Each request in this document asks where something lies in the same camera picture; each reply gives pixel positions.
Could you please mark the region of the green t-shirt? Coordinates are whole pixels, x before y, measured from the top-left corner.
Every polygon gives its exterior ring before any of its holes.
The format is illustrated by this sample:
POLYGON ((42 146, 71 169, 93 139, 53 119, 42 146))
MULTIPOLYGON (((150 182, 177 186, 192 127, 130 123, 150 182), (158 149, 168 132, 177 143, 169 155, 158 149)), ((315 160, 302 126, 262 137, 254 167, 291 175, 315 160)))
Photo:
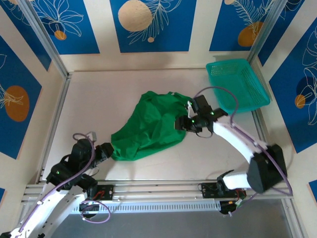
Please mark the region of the green t-shirt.
POLYGON ((115 161, 136 161, 175 146, 183 141, 185 131, 174 123, 187 115, 190 97, 177 92, 143 94, 127 123, 111 135, 115 161))

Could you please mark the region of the teal plastic mesh basket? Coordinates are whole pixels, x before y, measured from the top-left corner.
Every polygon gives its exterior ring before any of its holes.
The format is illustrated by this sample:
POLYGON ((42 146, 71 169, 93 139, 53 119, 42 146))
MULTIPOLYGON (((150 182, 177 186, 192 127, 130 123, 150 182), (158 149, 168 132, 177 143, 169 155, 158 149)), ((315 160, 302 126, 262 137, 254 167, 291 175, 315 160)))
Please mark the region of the teal plastic mesh basket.
POLYGON ((270 104, 270 98, 245 59, 228 59, 206 64, 219 106, 228 114, 243 113, 270 104))

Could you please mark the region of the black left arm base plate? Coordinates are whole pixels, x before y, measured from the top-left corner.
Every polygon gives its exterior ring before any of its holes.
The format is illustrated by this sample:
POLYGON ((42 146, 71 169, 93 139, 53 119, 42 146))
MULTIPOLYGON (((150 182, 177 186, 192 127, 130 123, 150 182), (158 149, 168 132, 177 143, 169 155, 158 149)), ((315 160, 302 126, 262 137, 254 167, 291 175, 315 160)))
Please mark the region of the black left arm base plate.
POLYGON ((97 192, 93 197, 93 200, 97 201, 112 201, 114 194, 114 185, 106 184, 106 185, 98 185, 97 192))

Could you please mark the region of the aluminium side rail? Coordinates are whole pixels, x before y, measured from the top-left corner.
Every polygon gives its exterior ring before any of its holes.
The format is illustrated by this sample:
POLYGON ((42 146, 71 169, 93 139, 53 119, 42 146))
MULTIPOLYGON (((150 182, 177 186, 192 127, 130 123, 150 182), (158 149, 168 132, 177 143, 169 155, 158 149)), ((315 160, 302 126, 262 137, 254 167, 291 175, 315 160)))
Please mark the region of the aluminium side rail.
MULTIPOLYGON (((268 143, 268 130, 260 109, 252 111, 252 116, 260 141, 268 143)), ((273 158, 273 154, 266 149, 265 152, 260 149, 260 151, 257 152, 256 155, 257 157, 262 159, 263 165, 267 167, 266 171, 268 172, 269 177, 275 177, 276 180, 282 180, 283 177, 280 174, 280 168, 276 160, 273 158)))
POLYGON ((41 161, 39 163, 39 168, 38 168, 37 176, 35 179, 35 184, 38 184, 42 181, 43 171, 46 167, 46 162, 47 162, 47 159, 48 159, 49 154, 50 154, 50 150, 51 150, 53 139, 54 139, 55 132, 57 129, 58 121, 59 121, 61 111, 62 111, 64 102, 65 102, 66 94, 67 94, 67 91, 69 88, 69 84, 70 84, 72 75, 73 75, 73 72, 70 72, 68 74, 68 76, 67 76, 67 78, 62 86, 62 90, 61 90, 61 93, 59 95, 57 105, 56 105, 56 108, 54 111, 53 120, 52 120, 51 125, 50 125, 49 134, 48 134, 48 137, 46 139, 46 143, 45 143, 45 146, 43 148, 42 155, 41 155, 41 161))

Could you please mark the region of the blue floral wall panel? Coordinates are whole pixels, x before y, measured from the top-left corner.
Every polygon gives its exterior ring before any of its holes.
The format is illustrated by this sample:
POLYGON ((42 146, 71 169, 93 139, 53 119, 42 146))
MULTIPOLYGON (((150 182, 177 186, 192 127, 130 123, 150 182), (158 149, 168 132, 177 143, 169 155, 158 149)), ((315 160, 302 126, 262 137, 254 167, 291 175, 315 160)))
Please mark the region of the blue floral wall panel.
POLYGON ((121 53, 187 52, 197 0, 109 0, 121 53))
POLYGON ((210 51, 249 50, 274 2, 275 0, 223 0, 210 51))
POLYGON ((0 36, 0 152, 17 159, 41 84, 0 36))
POLYGON ((31 4, 59 54, 100 52, 83 0, 34 0, 31 4))
POLYGON ((46 71, 49 70, 52 59, 33 31, 30 23, 18 5, 17 0, 0 0, 0 6, 4 9, 14 26, 27 42, 46 71))
POLYGON ((272 28, 268 38, 266 39, 262 49, 258 54, 261 66, 264 66, 269 56, 273 52, 277 43, 285 33, 286 29, 292 22, 293 18, 297 14, 298 10, 302 6, 305 0, 288 0, 285 4, 279 18, 277 19, 274 27, 272 28))
POLYGON ((269 84, 295 151, 317 143, 317 18, 269 84))

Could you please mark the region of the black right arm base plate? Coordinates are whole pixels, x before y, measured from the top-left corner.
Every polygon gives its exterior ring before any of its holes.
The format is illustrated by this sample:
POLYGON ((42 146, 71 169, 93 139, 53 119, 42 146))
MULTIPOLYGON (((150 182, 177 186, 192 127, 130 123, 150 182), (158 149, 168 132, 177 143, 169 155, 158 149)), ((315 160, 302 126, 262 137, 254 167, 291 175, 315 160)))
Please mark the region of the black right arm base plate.
POLYGON ((246 198, 246 191, 238 188, 234 190, 224 191, 221 193, 216 183, 199 183, 198 190, 202 193, 203 198, 233 198, 233 199, 244 199, 246 198))

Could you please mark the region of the long aluminium frame rail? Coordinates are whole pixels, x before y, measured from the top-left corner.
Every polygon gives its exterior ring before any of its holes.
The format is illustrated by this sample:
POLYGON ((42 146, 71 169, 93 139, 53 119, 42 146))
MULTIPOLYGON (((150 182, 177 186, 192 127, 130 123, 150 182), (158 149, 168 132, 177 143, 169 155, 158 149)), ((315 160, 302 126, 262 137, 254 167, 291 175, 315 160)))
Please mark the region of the long aluminium frame rail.
MULTIPOLYGON (((212 182, 216 180, 99 180, 98 185, 114 186, 114 202, 171 202, 202 200, 200 184, 212 182)), ((21 203, 36 200, 44 185, 44 182, 26 185, 21 203)), ((284 198, 292 199, 294 196, 270 189, 254 199, 284 198)))

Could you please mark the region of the aluminium corner post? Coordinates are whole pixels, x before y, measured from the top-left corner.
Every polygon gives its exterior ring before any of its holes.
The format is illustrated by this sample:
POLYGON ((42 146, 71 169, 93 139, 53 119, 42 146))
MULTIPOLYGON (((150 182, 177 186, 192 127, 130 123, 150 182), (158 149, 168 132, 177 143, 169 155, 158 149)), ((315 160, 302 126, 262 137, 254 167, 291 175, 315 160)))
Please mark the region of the aluminium corner post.
POLYGON ((47 33, 47 30, 38 17, 32 4, 29 0, 17 0, 17 2, 25 18, 27 19, 39 41, 41 42, 42 46, 50 56, 53 64, 55 65, 61 76, 67 79, 69 76, 69 72, 66 69, 63 61, 61 60, 55 45, 53 44, 49 34, 47 33))
POLYGON ((273 6, 269 10, 267 17, 262 25, 262 28, 249 51, 249 55, 247 57, 247 61, 249 64, 252 64, 258 57, 259 52, 263 48, 263 45, 265 44, 269 34, 275 26, 287 2, 288 0, 274 0, 272 2, 273 6))

